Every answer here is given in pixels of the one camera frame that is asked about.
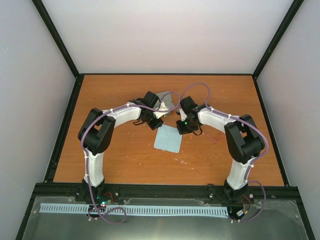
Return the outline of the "light blue cleaning cloth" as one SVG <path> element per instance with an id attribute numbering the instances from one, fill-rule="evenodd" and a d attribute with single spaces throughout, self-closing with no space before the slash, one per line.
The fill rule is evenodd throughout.
<path id="1" fill-rule="evenodd" d="M 182 135 L 177 128 L 162 125 L 157 129 L 153 147 L 171 153 L 179 153 L 182 143 Z"/>

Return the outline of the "pink glasses case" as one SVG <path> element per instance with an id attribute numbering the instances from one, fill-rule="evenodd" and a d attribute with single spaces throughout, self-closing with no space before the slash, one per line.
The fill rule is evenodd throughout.
<path id="1" fill-rule="evenodd" d="M 172 102 L 172 94 L 169 91 L 159 92 L 155 95 L 157 96 L 157 101 L 153 107 L 155 110 L 159 108 L 161 102 L 164 102 L 170 110 L 172 110 L 175 107 L 175 105 Z"/>

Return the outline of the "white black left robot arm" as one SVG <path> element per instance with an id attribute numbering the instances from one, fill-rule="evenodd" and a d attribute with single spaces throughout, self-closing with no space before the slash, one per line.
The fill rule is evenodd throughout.
<path id="1" fill-rule="evenodd" d="M 84 177 L 82 184 L 86 196 L 99 201 L 104 195 L 103 175 L 104 152 L 110 146 L 114 129 L 124 123 L 134 121 L 135 125 L 146 123 L 155 130 L 162 126 L 162 114 L 166 104 L 155 93 L 148 91 L 143 98 L 133 99 L 124 105 L 108 110 L 90 110 L 80 131 L 78 139 L 84 153 Z"/>

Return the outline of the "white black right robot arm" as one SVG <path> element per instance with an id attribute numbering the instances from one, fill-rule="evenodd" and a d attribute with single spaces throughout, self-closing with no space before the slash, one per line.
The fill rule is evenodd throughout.
<path id="1" fill-rule="evenodd" d="M 176 122 L 180 135 L 202 135 L 204 125 L 225 134 L 232 164 L 224 181 L 222 195 L 230 202 L 240 198 L 248 187 L 248 178 L 254 162 L 266 147 L 266 141 L 258 131 L 253 118 L 248 114 L 226 114 L 206 104 L 198 105 L 190 96 L 181 100 L 177 114 L 181 117 Z"/>

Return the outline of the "pink transparent sunglasses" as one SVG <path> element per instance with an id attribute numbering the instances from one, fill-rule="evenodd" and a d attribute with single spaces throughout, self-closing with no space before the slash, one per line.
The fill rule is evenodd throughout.
<path id="1" fill-rule="evenodd" d="M 215 144 L 217 143 L 217 140 L 214 139 L 213 137 L 211 137 L 210 135 L 208 135 L 207 133 L 203 132 L 203 134 L 208 137 L 210 140 L 212 140 Z"/>

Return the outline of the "black aluminium frame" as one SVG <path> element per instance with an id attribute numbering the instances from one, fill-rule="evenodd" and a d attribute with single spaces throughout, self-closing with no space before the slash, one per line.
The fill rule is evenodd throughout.
<path id="1" fill-rule="evenodd" d="M 66 62 L 70 64 L 72 62 L 70 54 L 67 51 L 67 48 L 63 44 L 63 41 L 58 34 L 58 31 L 41 0 L 34 0 L 33 5 L 41 16 L 43 22 L 48 28 L 53 40 L 57 44 L 59 50 L 61 51 L 63 57 L 66 59 Z M 272 193 L 276 194 L 276 198 L 280 200 L 295 200 L 296 205 L 299 211 L 299 217 L 303 224 L 303 229 L 307 235 L 309 240 L 313 240 L 315 238 L 311 224 L 309 222 L 305 207 L 303 205 L 299 190 L 297 187 L 290 186 L 289 180 L 287 178 L 287 174 L 285 172 L 282 159 L 280 157 L 280 152 L 278 149 L 278 145 L 276 144 L 275 136 L 273 130 L 271 129 L 270 120 L 265 108 L 265 104 L 263 102 L 261 91 L 259 89 L 257 79 L 258 75 L 261 73 L 263 67 L 266 65 L 267 61 L 271 57 L 273 51 L 276 46 L 280 42 L 280 39 L 284 35 L 285 31 L 289 27 L 292 22 L 294 16 L 300 9 L 303 1 L 294 0 L 289 7 L 289 10 L 285 14 L 284 19 L 282 20 L 280 26 L 278 27 L 274 37 L 272 38 L 269 46 L 267 47 L 265 53 L 262 56 L 262 59 L 259 61 L 256 70 L 254 71 L 252 80 L 255 86 L 255 90 L 259 99 L 259 103 L 263 112 L 264 119 L 266 121 L 268 133 L 271 134 L 271 143 L 272 147 L 275 150 L 275 155 L 277 159 L 277 163 L 280 169 L 280 173 L 282 179 L 284 181 L 284 186 L 266 186 L 265 190 L 267 191 L 267 195 L 270 196 Z M 51 155 L 51 159 L 46 170 L 46 174 L 44 177 L 44 181 L 41 183 L 37 183 L 34 187 L 32 196 L 30 198 L 29 204 L 27 206 L 26 212 L 24 214 L 21 226 L 18 230 L 16 239 L 22 240 L 27 239 L 27 229 L 31 227 L 33 216 L 32 207 L 34 206 L 36 198 L 40 197 L 75 197 L 77 196 L 76 187 L 78 186 L 76 183 L 54 183 L 53 176 L 56 173 L 56 169 L 60 160 L 60 155 L 62 152 L 62 147 L 65 142 L 67 136 L 67 129 L 70 126 L 71 117 L 74 112 L 76 101 L 80 94 L 80 89 L 84 80 L 83 73 L 77 73 L 75 76 L 75 83 L 71 92 L 71 96 L 62 120 L 62 124 L 58 133 L 58 137 L 56 143 L 54 145 L 53 153 Z M 125 185 L 125 192 L 130 194 L 138 194 L 140 197 L 152 197 L 154 199 L 163 199 L 165 197 L 169 197 L 170 199 L 177 200 L 179 197 L 183 199 L 188 199 L 186 195 L 187 190 L 191 190 L 192 193 L 196 193 L 198 196 L 202 197 L 204 195 L 205 189 L 211 189 L 214 185 L 209 184 L 207 186 L 195 186 L 195 185 L 150 185 L 150 184 L 127 184 Z"/>

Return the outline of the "metal base plate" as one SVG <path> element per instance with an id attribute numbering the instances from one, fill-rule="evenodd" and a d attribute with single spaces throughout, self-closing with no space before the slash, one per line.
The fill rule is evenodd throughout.
<path id="1" fill-rule="evenodd" d="M 38 197 L 24 240 L 306 240 L 294 200 L 222 206 L 195 199 L 131 198 L 105 202 L 95 214 L 40 213 L 40 204 L 86 204 L 72 197 Z M 226 207 L 227 218 L 128 216 L 124 206 Z"/>

